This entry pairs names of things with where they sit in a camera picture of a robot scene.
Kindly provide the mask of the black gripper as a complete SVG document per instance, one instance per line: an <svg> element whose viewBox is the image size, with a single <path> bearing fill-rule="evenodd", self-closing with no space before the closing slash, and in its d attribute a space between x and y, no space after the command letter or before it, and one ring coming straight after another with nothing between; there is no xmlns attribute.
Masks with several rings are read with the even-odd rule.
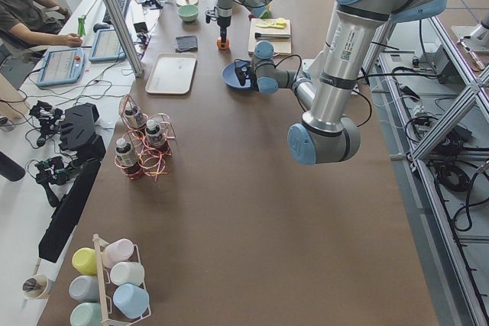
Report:
<svg viewBox="0 0 489 326"><path fill-rule="evenodd" d="M218 26L220 27L220 40L225 41L228 39L228 27L231 24L232 13L226 11L224 13L218 13Z"/></svg>

